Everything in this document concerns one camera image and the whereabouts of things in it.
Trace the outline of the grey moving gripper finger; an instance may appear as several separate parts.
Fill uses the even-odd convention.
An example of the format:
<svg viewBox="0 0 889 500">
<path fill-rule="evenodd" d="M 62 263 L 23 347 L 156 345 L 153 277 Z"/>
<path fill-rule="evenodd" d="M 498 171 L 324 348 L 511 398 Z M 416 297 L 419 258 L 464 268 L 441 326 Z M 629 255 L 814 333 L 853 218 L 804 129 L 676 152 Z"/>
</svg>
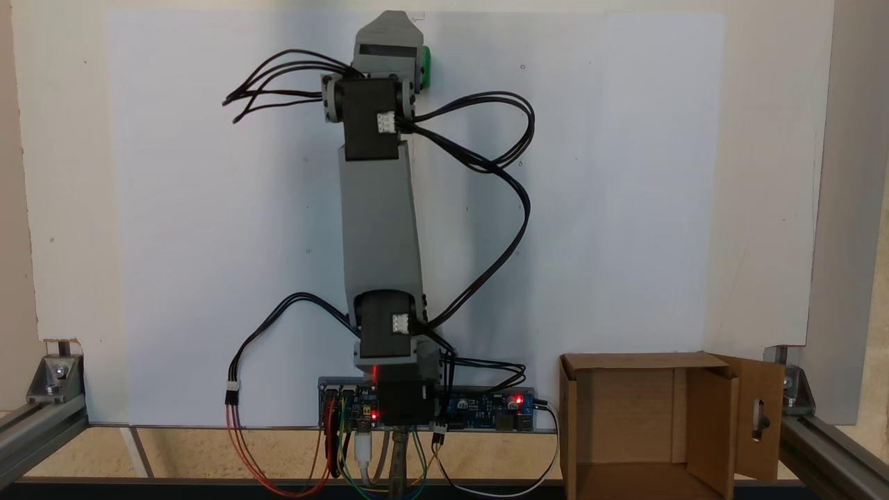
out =
<svg viewBox="0 0 889 500">
<path fill-rule="evenodd" d="M 422 47 L 424 35 L 404 10 L 385 10 L 356 34 L 358 45 Z"/>
</svg>

